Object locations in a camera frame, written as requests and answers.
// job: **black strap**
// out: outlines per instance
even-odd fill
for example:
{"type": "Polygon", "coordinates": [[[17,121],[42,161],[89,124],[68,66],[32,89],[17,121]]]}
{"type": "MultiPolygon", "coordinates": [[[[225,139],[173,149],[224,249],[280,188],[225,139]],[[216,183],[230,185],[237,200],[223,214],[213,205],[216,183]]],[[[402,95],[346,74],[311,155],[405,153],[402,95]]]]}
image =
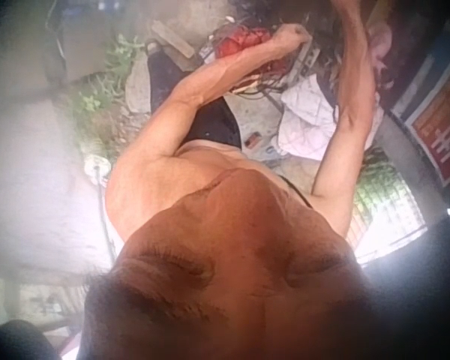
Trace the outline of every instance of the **black strap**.
{"type": "Polygon", "coordinates": [[[292,188],[293,191],[295,191],[300,196],[300,198],[303,200],[306,206],[308,206],[310,209],[313,209],[312,205],[310,205],[305,196],[303,196],[303,194],[299,191],[299,189],[297,189],[297,187],[294,184],[292,184],[292,182],[288,178],[282,175],[280,175],[280,177],[288,184],[288,186],[292,188]]]}

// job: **red banner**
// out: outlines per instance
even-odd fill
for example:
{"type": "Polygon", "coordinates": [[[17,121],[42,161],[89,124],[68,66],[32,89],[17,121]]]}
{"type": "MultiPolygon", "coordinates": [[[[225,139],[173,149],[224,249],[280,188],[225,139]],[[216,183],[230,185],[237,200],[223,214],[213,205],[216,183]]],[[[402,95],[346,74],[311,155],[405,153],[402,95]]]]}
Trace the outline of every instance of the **red banner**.
{"type": "Polygon", "coordinates": [[[443,185],[450,184],[450,78],[409,128],[436,167],[443,185]]]}

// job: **white cloth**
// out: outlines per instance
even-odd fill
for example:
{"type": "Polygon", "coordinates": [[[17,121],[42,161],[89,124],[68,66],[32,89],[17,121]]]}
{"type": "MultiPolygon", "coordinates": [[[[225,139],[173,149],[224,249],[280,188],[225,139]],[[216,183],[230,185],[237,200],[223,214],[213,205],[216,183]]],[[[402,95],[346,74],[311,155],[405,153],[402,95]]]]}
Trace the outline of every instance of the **white cloth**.
{"type": "MultiPolygon", "coordinates": [[[[378,106],[378,94],[376,97],[372,131],[365,149],[371,147],[383,120],[383,109],[378,106]]],[[[337,125],[333,118],[333,108],[320,90],[317,75],[309,76],[287,89],[281,100],[285,104],[285,111],[278,130],[278,150],[321,161],[337,125]]]]}

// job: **raised arm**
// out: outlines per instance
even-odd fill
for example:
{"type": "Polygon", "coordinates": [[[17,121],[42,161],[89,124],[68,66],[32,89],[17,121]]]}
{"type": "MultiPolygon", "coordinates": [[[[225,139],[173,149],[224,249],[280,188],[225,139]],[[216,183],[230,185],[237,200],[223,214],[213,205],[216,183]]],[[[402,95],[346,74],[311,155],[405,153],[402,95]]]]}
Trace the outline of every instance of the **raised arm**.
{"type": "Polygon", "coordinates": [[[223,96],[240,79],[284,57],[309,39],[300,25],[283,25],[272,40],[204,65],[183,79],[122,155],[154,161],[172,157],[187,136],[197,110],[223,96]]]}
{"type": "Polygon", "coordinates": [[[332,0],[345,33],[338,89],[339,120],[313,185],[310,202],[331,227],[345,236],[353,196],[374,117],[375,80],[360,0],[332,0]]]}

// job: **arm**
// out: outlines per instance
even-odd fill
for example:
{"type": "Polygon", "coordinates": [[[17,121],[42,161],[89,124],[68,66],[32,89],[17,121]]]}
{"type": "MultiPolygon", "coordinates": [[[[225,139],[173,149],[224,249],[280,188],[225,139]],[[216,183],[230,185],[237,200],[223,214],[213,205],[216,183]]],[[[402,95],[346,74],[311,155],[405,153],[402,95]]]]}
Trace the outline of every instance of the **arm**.
{"type": "Polygon", "coordinates": [[[317,173],[310,201],[331,227],[345,236],[355,186],[374,117],[375,80],[359,0],[332,0],[345,32],[338,89],[339,120],[317,173]]]}
{"type": "Polygon", "coordinates": [[[300,25],[284,25],[272,40],[202,66],[175,87],[121,160],[139,157],[150,162],[172,157],[200,107],[223,96],[253,70],[292,52],[308,38],[300,25]]]}

